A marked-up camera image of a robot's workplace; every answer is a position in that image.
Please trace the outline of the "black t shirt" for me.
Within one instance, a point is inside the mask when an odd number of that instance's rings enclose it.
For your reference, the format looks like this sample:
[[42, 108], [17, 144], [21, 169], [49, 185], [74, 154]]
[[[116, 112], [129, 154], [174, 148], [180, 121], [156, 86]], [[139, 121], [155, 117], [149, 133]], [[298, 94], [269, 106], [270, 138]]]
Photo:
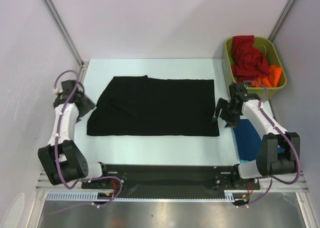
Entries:
[[87, 121], [89, 136], [220, 135], [214, 80], [115, 76]]

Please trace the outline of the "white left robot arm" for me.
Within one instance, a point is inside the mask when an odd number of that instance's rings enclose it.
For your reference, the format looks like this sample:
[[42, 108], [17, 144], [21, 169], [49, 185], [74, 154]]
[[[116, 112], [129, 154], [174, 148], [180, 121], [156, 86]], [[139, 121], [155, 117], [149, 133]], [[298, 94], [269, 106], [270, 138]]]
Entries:
[[67, 105], [59, 95], [54, 104], [55, 121], [48, 144], [38, 150], [38, 158], [49, 182], [56, 186], [82, 179], [93, 179], [100, 188], [110, 184], [102, 163], [87, 162], [74, 142], [76, 123], [95, 108], [86, 95], [75, 95]]

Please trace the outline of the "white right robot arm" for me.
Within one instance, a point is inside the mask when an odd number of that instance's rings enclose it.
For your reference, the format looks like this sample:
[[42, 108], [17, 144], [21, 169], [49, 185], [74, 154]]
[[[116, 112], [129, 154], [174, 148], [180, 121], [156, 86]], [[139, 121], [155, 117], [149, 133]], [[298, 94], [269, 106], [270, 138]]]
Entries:
[[242, 101], [233, 98], [227, 101], [220, 98], [212, 119], [216, 121], [221, 118], [226, 122], [226, 127], [235, 128], [241, 115], [253, 125], [261, 145], [255, 160], [235, 166], [236, 173], [230, 177], [231, 184], [242, 189], [253, 178], [272, 178], [286, 185], [296, 183], [301, 176], [299, 135], [282, 127], [257, 99]]

